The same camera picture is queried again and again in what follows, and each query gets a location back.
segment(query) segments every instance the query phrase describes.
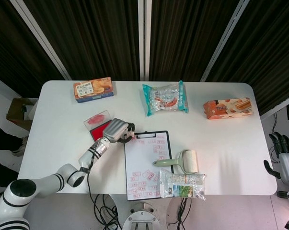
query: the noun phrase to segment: white robotic arm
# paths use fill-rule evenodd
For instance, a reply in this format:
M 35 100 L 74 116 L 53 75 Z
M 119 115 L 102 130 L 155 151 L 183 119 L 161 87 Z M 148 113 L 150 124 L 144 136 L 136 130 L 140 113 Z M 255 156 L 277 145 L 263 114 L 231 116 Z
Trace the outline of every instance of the white robotic arm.
M 126 131 L 131 132 L 131 135 L 122 139 Z M 90 173 L 93 164 L 107 151 L 110 143 L 126 143 L 131 140 L 134 131 L 134 124 L 115 118 L 103 131 L 103 137 L 79 159 L 79 170 L 71 164 L 65 164 L 55 174 L 41 179 L 13 181 L 0 198 L 0 230 L 29 230 L 29 223 L 23 215 L 33 198 L 56 193 L 63 189 L 65 183 L 77 187 L 85 175 Z

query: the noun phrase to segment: food package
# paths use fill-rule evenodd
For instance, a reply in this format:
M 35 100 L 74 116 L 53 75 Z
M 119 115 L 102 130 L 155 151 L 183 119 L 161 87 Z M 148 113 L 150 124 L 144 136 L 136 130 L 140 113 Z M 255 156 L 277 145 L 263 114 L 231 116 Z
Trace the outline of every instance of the food package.
M 87 102 L 114 95 L 111 78 L 99 78 L 74 84 L 77 102 Z
M 204 197 L 205 174 L 178 174 L 175 175 L 165 169 L 160 170 L 160 196 L 167 197 Z
M 142 86 L 148 106 L 147 116 L 159 110 L 188 112 L 186 93 L 182 81 L 162 87 Z
M 208 101 L 204 105 L 207 119 L 243 117 L 253 114 L 249 98 Z

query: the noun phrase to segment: snack bag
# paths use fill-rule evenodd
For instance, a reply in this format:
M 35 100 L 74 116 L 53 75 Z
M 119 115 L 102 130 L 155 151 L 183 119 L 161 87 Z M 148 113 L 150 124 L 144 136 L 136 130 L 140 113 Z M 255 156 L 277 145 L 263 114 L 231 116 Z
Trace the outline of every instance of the snack bag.
M 165 169 L 160 170 L 160 196 L 167 197 L 204 197 L 205 174 L 175 175 Z
M 183 81 L 180 80 L 176 84 L 162 87 L 142 86 L 146 104 L 148 106 L 147 116 L 150 116 L 159 110 L 179 110 L 188 113 Z

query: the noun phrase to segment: orange box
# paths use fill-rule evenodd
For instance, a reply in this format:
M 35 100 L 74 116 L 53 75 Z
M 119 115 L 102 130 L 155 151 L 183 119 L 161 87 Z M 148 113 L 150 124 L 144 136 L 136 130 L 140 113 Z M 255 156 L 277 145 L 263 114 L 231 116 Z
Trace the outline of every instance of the orange box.
M 74 96 L 77 102 L 87 102 L 114 95 L 111 78 L 99 78 L 74 84 Z
M 250 98 L 208 101 L 204 105 L 207 119 L 243 117 L 253 114 Z

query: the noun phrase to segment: black curtain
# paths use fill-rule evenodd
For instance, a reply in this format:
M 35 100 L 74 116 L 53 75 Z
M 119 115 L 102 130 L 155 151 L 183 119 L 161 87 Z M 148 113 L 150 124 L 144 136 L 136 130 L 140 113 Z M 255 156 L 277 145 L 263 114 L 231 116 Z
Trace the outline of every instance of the black curtain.
M 260 114 L 289 98 L 289 1 L 251 0 L 207 81 L 250 84 Z
M 136 0 L 25 0 L 74 80 L 139 77 Z
M 38 97 L 49 80 L 62 80 L 10 1 L 0 0 L 0 80 L 23 97 Z
M 154 0 L 150 80 L 199 81 L 238 0 Z

